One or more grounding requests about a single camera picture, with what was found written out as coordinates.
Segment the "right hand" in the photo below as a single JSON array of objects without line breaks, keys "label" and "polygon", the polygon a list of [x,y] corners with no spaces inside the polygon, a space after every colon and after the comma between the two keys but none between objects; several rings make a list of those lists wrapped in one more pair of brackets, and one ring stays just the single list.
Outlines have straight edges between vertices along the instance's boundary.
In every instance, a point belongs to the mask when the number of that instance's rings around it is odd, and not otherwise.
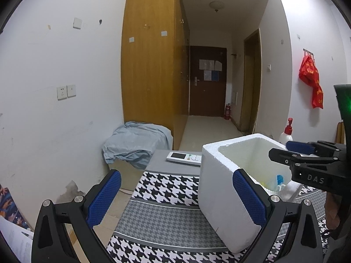
[{"label": "right hand", "polygon": [[325,218],[328,229],[335,230],[340,224],[338,210],[340,207],[340,199],[337,195],[330,192],[327,193],[325,199]]}]

